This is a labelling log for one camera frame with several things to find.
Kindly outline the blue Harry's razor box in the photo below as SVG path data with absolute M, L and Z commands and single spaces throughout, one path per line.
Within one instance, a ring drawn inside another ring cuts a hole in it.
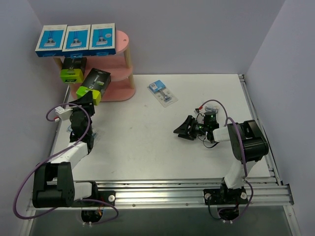
M 65 58 L 82 58 L 89 55 L 91 25 L 68 26 L 62 53 Z
M 38 57 L 60 57 L 67 25 L 44 25 L 35 52 Z
M 91 25 L 89 53 L 91 56 L 116 54 L 115 23 Z

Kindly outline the black green razor box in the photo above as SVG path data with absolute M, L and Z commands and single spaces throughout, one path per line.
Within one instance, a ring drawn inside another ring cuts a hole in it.
M 82 83 L 86 69 L 87 58 L 65 58 L 60 78 L 64 83 Z
M 111 83 L 111 73 L 92 68 L 76 92 L 77 98 L 92 92 L 93 104 L 97 106 Z

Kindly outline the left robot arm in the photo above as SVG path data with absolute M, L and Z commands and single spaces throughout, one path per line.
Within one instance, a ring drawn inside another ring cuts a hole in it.
M 55 109 L 57 120 L 70 121 L 71 133 L 65 150 L 41 164 L 34 172 L 32 204 L 35 208 L 71 207 L 77 200 L 88 206 L 99 201 L 99 193 L 93 182 L 75 182 L 73 168 L 94 147 L 91 117 L 95 113 L 93 93 Z

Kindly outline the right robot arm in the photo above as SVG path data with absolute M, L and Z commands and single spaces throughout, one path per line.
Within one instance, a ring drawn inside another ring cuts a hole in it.
M 229 203 L 242 195 L 242 188 L 246 177 L 253 168 L 269 152 L 269 147 L 255 120 L 243 123 L 232 121 L 220 127 L 215 112 L 205 112 L 203 120 L 198 122 L 197 117 L 189 115 L 186 120 L 176 128 L 173 133 L 179 138 L 195 140 L 204 136 L 215 147 L 218 143 L 230 142 L 234 162 L 224 176 L 220 186 L 219 198 L 224 203 Z

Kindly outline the white Gillette razor pack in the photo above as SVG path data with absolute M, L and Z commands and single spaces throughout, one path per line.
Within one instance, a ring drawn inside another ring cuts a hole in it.
M 206 112 L 213 112 L 213 113 L 217 114 L 219 111 L 219 108 L 217 106 L 205 106 L 204 110 Z

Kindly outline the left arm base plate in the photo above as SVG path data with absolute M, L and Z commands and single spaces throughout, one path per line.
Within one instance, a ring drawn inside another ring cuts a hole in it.
M 116 200 L 116 192 L 115 191 L 98 191 L 97 193 L 93 193 L 90 197 L 86 199 L 98 200 L 102 202 L 106 202 L 109 205 L 114 206 Z M 105 204 L 96 203 L 96 202 L 86 202 L 76 200 L 72 207 L 103 207 Z

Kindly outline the clear blister razor pack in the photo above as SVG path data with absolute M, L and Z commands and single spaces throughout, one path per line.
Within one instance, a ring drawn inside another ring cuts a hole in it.
M 164 108 L 178 101 L 178 98 L 167 88 L 167 86 L 161 80 L 157 80 L 149 84 L 148 90 Z
M 94 138 L 94 145 L 96 145 L 99 140 L 102 138 L 102 136 L 104 135 L 104 132 L 103 130 L 100 130 L 100 129 L 96 129 L 96 128 L 92 128 L 92 136 Z

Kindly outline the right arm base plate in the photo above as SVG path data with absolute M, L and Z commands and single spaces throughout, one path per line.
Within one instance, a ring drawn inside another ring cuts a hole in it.
M 238 205 L 247 204 L 248 197 L 244 188 L 240 189 L 204 189 L 204 202 L 207 205 Z

